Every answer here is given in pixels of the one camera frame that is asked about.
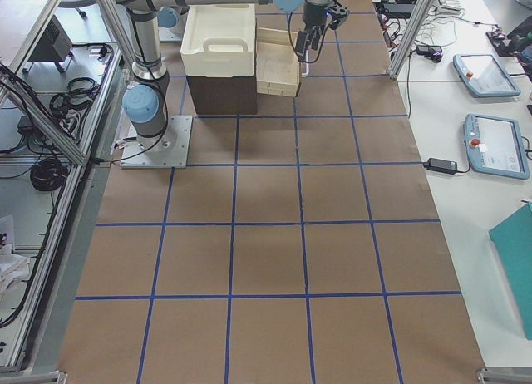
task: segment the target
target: grid square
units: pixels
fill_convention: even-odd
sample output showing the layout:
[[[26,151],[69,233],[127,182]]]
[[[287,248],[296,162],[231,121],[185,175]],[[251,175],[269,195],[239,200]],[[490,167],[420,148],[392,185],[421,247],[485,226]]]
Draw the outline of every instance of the grid square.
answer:
[[[372,0],[338,0],[342,5],[346,6],[350,12],[375,12]]]
[[[314,298],[311,311],[316,382],[398,383],[381,297]]]
[[[382,29],[375,13],[352,14],[336,34],[340,42],[378,42],[384,45]]]
[[[158,294],[227,294],[229,226],[175,227],[165,231]]]
[[[299,222],[295,167],[239,167],[237,222]]]
[[[392,297],[389,303],[405,382],[475,382],[484,363],[462,296]]]
[[[160,227],[96,227],[77,294],[151,294],[160,231]]]
[[[234,118],[194,118],[188,164],[233,164],[236,143]]]
[[[305,221],[368,218],[357,166],[303,167],[301,181]]]
[[[240,164],[295,164],[296,162],[293,118],[240,119]]]
[[[293,116],[293,98],[258,94],[257,116]]]
[[[348,116],[342,78],[303,78],[296,100],[297,116]]]
[[[122,170],[112,166],[98,222],[162,222],[170,172],[171,170]]]
[[[303,299],[233,301],[229,382],[311,382]]]
[[[169,222],[230,222],[233,167],[193,167],[175,172]]]
[[[376,224],[387,291],[460,290],[439,223]]]
[[[357,118],[360,154],[364,162],[419,161],[416,139],[406,117]]]
[[[300,226],[237,226],[233,293],[304,292]]]
[[[347,78],[347,89],[355,116],[400,116],[406,110],[399,86],[387,76]]]
[[[142,382],[224,381],[227,301],[155,301]]]
[[[319,62],[312,64],[310,76],[341,76],[340,56],[336,43],[323,43]]]
[[[298,119],[298,151],[302,164],[358,162],[351,120]]]
[[[72,383],[136,382],[149,303],[74,302],[57,368]],[[105,366],[109,357],[112,368]]]
[[[311,293],[380,293],[369,224],[306,224]]]
[[[346,75],[381,75],[390,67],[387,49],[380,43],[341,43]]]
[[[364,167],[374,219],[437,219],[423,166]]]

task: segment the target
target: crate handle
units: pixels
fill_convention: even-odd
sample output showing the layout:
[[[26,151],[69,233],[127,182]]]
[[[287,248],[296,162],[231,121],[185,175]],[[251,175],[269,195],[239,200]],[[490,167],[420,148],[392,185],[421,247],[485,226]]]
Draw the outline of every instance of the crate handle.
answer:
[[[213,45],[240,46],[242,47],[242,52],[246,53],[248,51],[248,43],[239,37],[210,37],[204,40],[203,50],[208,52]]]

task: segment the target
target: white table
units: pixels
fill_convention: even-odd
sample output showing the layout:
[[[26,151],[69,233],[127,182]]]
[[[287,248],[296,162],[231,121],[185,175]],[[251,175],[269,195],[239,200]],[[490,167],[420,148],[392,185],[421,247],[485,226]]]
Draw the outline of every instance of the white table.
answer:
[[[465,8],[464,19],[473,22],[496,23],[483,0],[460,0]],[[423,37],[422,41],[435,45],[446,45],[455,40],[454,28],[456,29],[456,42],[448,47],[443,47],[443,58],[440,63],[412,56],[410,81],[460,81],[452,66],[452,58],[461,53],[492,53],[495,50],[485,35],[491,30],[491,26],[476,26],[470,22],[464,22],[453,18],[438,18],[434,22],[432,39]],[[523,69],[514,57],[499,57],[503,66],[509,73],[521,73]],[[406,80],[408,60],[401,70],[398,80]]]
[[[465,18],[493,22],[482,0],[461,2],[467,10]],[[447,25],[438,38],[452,40],[452,28]],[[456,22],[458,41],[444,50],[440,64],[412,56],[411,125],[423,160],[455,160],[461,170],[467,168],[462,124],[470,112],[514,118],[520,123],[522,134],[532,137],[532,116],[526,109],[532,103],[532,83],[526,76],[515,78],[522,91],[519,97],[476,99],[452,66],[455,53],[495,53],[485,38],[489,29]],[[515,59],[504,59],[504,64],[509,72],[521,71]],[[405,80],[406,65],[399,77],[406,105]],[[522,205],[521,199],[532,197],[532,180],[476,172],[454,176],[428,171],[426,174],[486,366],[532,367],[532,342],[525,339],[495,246],[488,236],[491,228]]]

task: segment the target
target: white plastic crate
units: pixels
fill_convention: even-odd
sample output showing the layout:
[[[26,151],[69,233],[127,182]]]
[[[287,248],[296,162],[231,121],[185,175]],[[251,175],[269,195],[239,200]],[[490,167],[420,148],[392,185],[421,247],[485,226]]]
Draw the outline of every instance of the white plastic crate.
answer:
[[[292,32],[292,39],[297,36]],[[301,71],[292,50],[288,32],[257,30],[257,92],[294,97],[298,93]]]
[[[255,6],[191,6],[181,56],[188,76],[252,76]]]

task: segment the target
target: blue tape grid line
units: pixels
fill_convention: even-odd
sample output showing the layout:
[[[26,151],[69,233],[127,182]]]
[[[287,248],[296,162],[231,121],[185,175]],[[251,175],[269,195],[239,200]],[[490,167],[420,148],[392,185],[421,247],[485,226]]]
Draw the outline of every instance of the blue tape grid line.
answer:
[[[355,12],[354,14],[374,14],[373,12]],[[397,375],[399,377],[399,382],[401,384],[404,384],[402,372],[401,372],[401,363],[399,359],[399,354],[397,350],[397,344],[395,335],[393,332],[393,323],[392,323],[392,315],[390,312],[390,307],[388,304],[388,298],[389,297],[403,297],[403,296],[454,296],[454,295],[461,295],[461,291],[429,291],[429,292],[388,292],[386,290],[386,284],[384,280],[384,275],[382,271],[382,264],[377,244],[377,236],[375,233],[375,224],[383,224],[383,223],[391,223],[391,224],[409,224],[409,223],[425,223],[425,222],[433,222],[437,223],[440,222],[439,219],[389,219],[389,220],[376,220],[372,218],[372,211],[371,211],[371,205],[370,205],[370,199],[369,194],[367,191],[367,183],[364,175],[364,166],[367,165],[418,165],[421,162],[420,161],[399,161],[399,162],[376,162],[376,163],[364,163],[362,162],[361,158],[361,152],[358,146],[357,142],[357,131],[355,126],[355,120],[357,118],[391,118],[391,117],[405,117],[405,114],[401,115],[360,115],[356,116],[352,113],[352,106],[351,101],[349,97],[349,90],[347,86],[347,78],[349,77],[369,77],[369,76],[387,76],[383,74],[375,74],[375,75],[364,75],[364,76],[351,76],[346,75],[344,70],[344,65],[342,61],[342,50],[340,47],[341,43],[382,43],[382,41],[374,42],[374,41],[351,41],[351,42],[340,42],[338,40],[337,34],[335,33],[336,41],[334,42],[326,42],[326,43],[335,43],[337,45],[338,50],[338,56],[340,59],[340,65],[342,68],[342,75],[341,76],[315,76],[315,77],[334,77],[334,78],[342,78],[345,86],[345,92],[347,97],[347,105],[349,109],[349,116],[330,116],[338,117],[338,118],[348,118],[352,122],[352,131],[354,140],[356,142],[357,147],[357,156],[358,160],[361,161],[359,163],[348,163],[348,164],[323,164],[323,165],[312,165],[312,164],[301,164],[299,159],[299,153],[298,149],[296,148],[296,156],[297,156],[297,164],[295,165],[284,165],[284,164],[278,164],[278,165],[252,165],[252,164],[239,164],[238,163],[238,156],[239,156],[239,120],[240,117],[236,117],[237,121],[237,128],[236,128],[236,144],[235,144],[235,157],[234,157],[234,164],[220,164],[220,165],[189,165],[189,166],[205,166],[205,167],[215,167],[215,166],[228,166],[228,167],[234,167],[234,187],[233,187],[233,205],[232,205],[232,218],[230,223],[225,222],[214,222],[214,223],[171,223],[167,221],[168,218],[168,212],[170,209],[170,197],[171,192],[173,188],[173,180],[175,177],[175,170],[172,169],[171,176],[170,176],[170,182],[168,186],[167,196],[166,196],[166,202],[165,202],[165,213],[162,223],[100,223],[96,226],[99,227],[119,227],[119,226],[160,226],[161,227],[161,233],[160,233],[160,241],[159,241],[159,248],[155,263],[155,271],[154,271],[154,277],[153,277],[153,283],[152,283],[152,289],[150,295],[115,295],[115,296],[79,296],[76,297],[77,301],[105,301],[105,300],[149,300],[150,305],[148,308],[148,313],[146,317],[146,325],[145,325],[145,333],[144,333],[144,339],[142,343],[141,353],[140,353],[140,362],[139,362],[139,368],[137,373],[137,384],[140,384],[142,381],[142,373],[145,363],[145,355],[146,355],[146,348],[149,341],[149,335],[150,335],[150,324],[151,324],[151,317],[153,313],[153,306],[155,300],[162,300],[162,299],[184,299],[184,300],[193,300],[193,299],[227,299],[228,300],[228,312],[227,312],[227,327],[226,327],[226,349],[225,349],[225,373],[224,373],[224,383],[229,384],[229,356],[230,356],[230,334],[231,334],[231,314],[232,314],[232,300],[233,299],[271,299],[271,298],[303,298],[306,301],[306,313],[307,313],[307,325],[308,325],[308,355],[309,355],[309,364],[310,364],[310,371],[311,371],[311,377],[313,384],[316,384],[316,372],[315,372],[315,366],[314,366],[314,359],[313,359],[313,333],[312,333],[312,314],[311,314],[311,298],[360,298],[360,297],[383,297],[386,313],[387,313],[387,321],[388,321],[388,327],[390,331],[390,336],[392,340],[392,347],[394,352],[394,357],[396,361],[397,366]],[[183,93],[181,97],[181,103],[180,103],[180,114],[182,113],[184,102],[185,102],[185,94],[187,89],[187,84],[185,83],[183,88]],[[219,118],[218,116],[213,117],[205,117],[205,118]],[[298,119],[301,118],[326,118],[324,116],[297,116],[297,110],[295,106],[295,100],[293,99],[293,115],[292,116],[278,116],[278,117],[267,117],[267,118],[292,118],[294,120],[294,128],[295,128],[295,141],[296,146],[298,145]],[[351,165],[351,166],[358,166],[361,171],[361,177],[362,177],[362,184],[365,194],[365,199],[367,203],[367,211],[369,219],[367,220],[353,220],[353,221],[305,221],[304,219],[304,212],[303,212],[303,191],[302,191],[302,178],[301,178],[301,167],[302,166],[343,166],[343,165]],[[300,221],[299,222],[285,222],[285,223],[238,223],[236,222],[236,191],[237,191],[237,181],[238,181],[238,168],[243,166],[293,166],[297,168],[298,171],[298,195],[299,195],[299,207],[300,207]],[[310,293],[309,286],[308,286],[308,265],[307,265],[307,252],[306,252],[306,239],[305,239],[305,225],[306,224],[370,224],[371,230],[372,230],[372,237],[373,237],[373,243],[375,248],[375,253],[377,257],[377,266],[379,271],[379,276],[381,279],[381,286],[382,291],[381,292],[373,292],[373,293]],[[162,257],[163,252],[163,244],[164,244],[164,238],[165,238],[165,229],[168,226],[211,226],[211,225],[223,225],[223,226],[230,226],[231,227],[231,243],[230,243],[230,257],[229,257],[229,283],[228,283],[228,294],[201,294],[201,295],[181,295],[181,294],[169,294],[169,295],[158,295],[156,294],[156,285],[157,285],[157,279],[159,275],[159,269],[160,269],[160,261]],[[266,225],[266,226],[281,226],[281,225],[298,225],[301,228],[301,238],[302,238],[302,245],[303,245],[303,273],[304,273],[304,282],[305,282],[305,293],[303,294],[233,294],[233,265],[234,265],[234,231],[235,228],[239,225],[242,226],[250,226],[250,225]]]
[[[364,298],[364,297],[433,297],[462,295],[461,291],[399,291],[372,293],[309,293],[309,294],[159,294],[159,295],[81,295],[77,301],[158,300],[158,299],[287,299],[287,298]]]
[[[234,270],[234,231],[236,230],[236,191],[239,179],[239,167],[236,162],[239,160],[239,135],[240,119],[236,120],[236,139],[234,142],[234,177],[233,177],[233,205],[231,207],[231,245],[229,254],[229,288],[227,301],[227,327],[225,333],[225,367],[224,367],[224,384],[229,384],[229,366],[230,366],[230,349],[231,349],[231,315],[233,312],[233,270]]]
[[[336,33],[334,33],[334,36],[336,37],[336,40],[338,41],[338,36]],[[338,49],[338,57],[340,59],[340,67],[342,68],[342,73],[345,73],[344,71],[344,65],[343,65],[343,59],[342,59],[342,48],[340,47],[340,43],[337,42],[337,49]],[[351,97],[349,95],[349,86],[347,85],[347,79],[346,77],[343,78],[343,84],[345,86],[346,91],[346,97],[347,97],[347,104],[349,107],[349,113],[352,115],[352,105],[351,105]],[[360,151],[360,146],[358,142],[358,136],[357,136],[357,127],[355,126],[355,121],[351,120],[352,123],[352,133],[355,139],[355,146],[357,147],[357,155],[358,160],[362,161],[362,153]],[[390,304],[388,302],[388,296],[386,291],[386,283],[384,279],[384,272],[382,271],[382,261],[381,256],[379,253],[379,246],[377,242],[377,234],[375,232],[375,222],[373,221],[373,215],[372,215],[372,207],[371,202],[369,198],[369,191],[367,189],[367,182],[366,182],[366,176],[364,173],[364,166],[360,165],[360,175],[362,177],[362,187],[364,189],[364,196],[366,198],[366,206],[367,206],[367,214],[370,220],[370,228],[372,231],[372,239],[373,239],[373,246],[375,248],[375,256],[377,258],[377,266],[379,271],[379,278],[381,280],[381,287],[382,287],[382,298],[384,300],[384,307],[386,309],[386,315],[387,315],[387,321],[388,321],[388,330],[390,332],[390,339],[392,341],[392,349],[393,349],[393,356],[396,363],[396,369],[397,369],[397,376],[399,378],[399,383],[404,384],[403,376],[402,376],[402,369],[401,369],[401,360],[399,358],[399,351],[397,350],[397,341],[394,334],[393,329],[393,321],[392,321],[392,313],[390,311]]]
[[[296,112],[296,101],[292,99],[293,108],[293,128],[296,145],[296,161],[298,165],[298,197],[299,197],[299,224],[301,226],[301,244],[303,249],[303,277],[305,282],[305,295],[308,296],[308,264],[307,264],[307,242],[305,239],[305,215],[303,212],[303,184],[301,181],[301,160],[299,157],[299,136],[298,136],[298,116]],[[305,308],[307,312],[307,331],[308,331],[308,360],[310,363],[310,377],[313,384],[316,384],[316,368],[314,365],[314,346],[313,346],[313,325],[312,314],[310,310],[310,298],[305,298]]]
[[[439,219],[359,219],[359,220],[308,220],[305,224],[430,224],[440,223]],[[166,222],[165,226],[296,226],[301,222]],[[161,222],[113,222],[96,224],[99,228],[123,228],[162,226]]]
[[[368,115],[363,115],[363,114],[358,114],[358,115],[353,115],[353,116],[298,116],[298,120],[306,120],[306,119],[312,119],[312,118],[320,118],[320,119],[333,119],[333,118],[344,118],[346,120],[351,120],[351,119],[367,119],[367,118],[407,118],[408,117],[408,114],[385,114],[385,115],[371,115],[371,114],[368,114]],[[235,116],[199,116],[198,117],[199,119],[201,120],[219,120],[219,119],[224,119],[224,118],[236,118]],[[277,119],[292,119],[292,116],[240,116],[240,118],[242,119],[248,119],[248,120],[252,120],[252,119],[258,119],[258,118],[262,118],[262,119],[269,119],[269,120],[277,120]]]
[[[183,106],[185,104],[186,88],[187,88],[187,84],[185,83],[185,86],[183,86],[183,93],[181,94],[180,111],[179,111],[180,115],[182,114]],[[159,278],[160,260],[161,260],[162,252],[163,252],[163,244],[165,242],[166,221],[168,219],[168,212],[170,210],[170,197],[172,195],[172,188],[174,185],[174,176],[175,176],[175,168],[172,168],[170,170],[170,181],[168,184],[168,191],[166,193],[165,213],[163,215],[163,221],[161,223],[159,249],[157,250],[157,258],[155,260],[155,271],[153,274],[153,282],[151,284],[150,305],[148,307],[148,315],[146,317],[144,338],[142,340],[142,348],[140,350],[139,369],[137,371],[136,384],[140,384],[142,382],[142,372],[144,370],[146,348],[148,345],[148,338],[150,336],[151,315],[153,313],[153,304],[155,301],[155,293],[157,290],[157,279]]]

